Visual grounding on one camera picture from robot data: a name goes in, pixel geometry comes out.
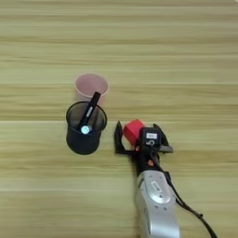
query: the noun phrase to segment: red block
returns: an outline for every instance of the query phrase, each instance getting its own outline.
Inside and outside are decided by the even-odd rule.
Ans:
[[[123,134],[133,146],[136,145],[136,142],[139,138],[139,131],[144,126],[145,125],[139,119],[136,119],[124,127]]]

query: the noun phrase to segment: black cable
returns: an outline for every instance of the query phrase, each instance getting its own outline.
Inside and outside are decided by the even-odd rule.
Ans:
[[[160,157],[158,155],[157,152],[152,152],[151,153],[151,156],[152,156],[152,159],[154,161],[154,163],[156,164],[156,166],[158,167],[158,169],[163,172],[165,174],[165,178],[166,178],[166,181],[168,183],[168,185],[172,188],[172,190],[174,191],[175,195],[177,196],[176,198],[176,203],[181,206],[183,209],[193,213],[198,219],[200,219],[203,224],[205,225],[205,227],[207,228],[211,238],[218,238],[217,235],[215,234],[215,232],[213,231],[213,229],[210,227],[210,225],[206,222],[206,220],[204,219],[204,215],[203,214],[200,214],[198,212],[196,212],[195,210],[193,210],[192,208],[190,208],[183,200],[182,198],[180,197],[179,193],[177,192],[173,182],[172,182],[172,179],[171,177],[169,176],[169,174],[167,172],[165,172],[163,170],[162,167],[160,167],[159,165],[159,161],[160,161]]]

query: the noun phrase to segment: wooden table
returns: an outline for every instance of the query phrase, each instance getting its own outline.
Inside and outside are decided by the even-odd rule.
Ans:
[[[238,236],[238,3],[0,0],[0,237],[139,237],[135,178],[117,120],[158,123],[162,166],[219,238]],[[107,78],[99,150],[65,143],[83,73]],[[183,238],[208,238],[177,209]]]

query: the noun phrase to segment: marker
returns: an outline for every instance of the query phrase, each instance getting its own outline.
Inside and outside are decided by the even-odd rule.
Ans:
[[[85,126],[88,126],[88,122],[89,122],[94,110],[96,109],[98,102],[99,102],[99,98],[100,98],[100,93],[95,92],[92,100],[88,103],[88,105],[86,107],[86,111],[85,111],[81,121],[79,122],[77,129],[81,129],[81,131],[82,131],[82,127],[83,127],[84,128],[83,130],[85,132],[87,132],[87,129],[85,128]]]

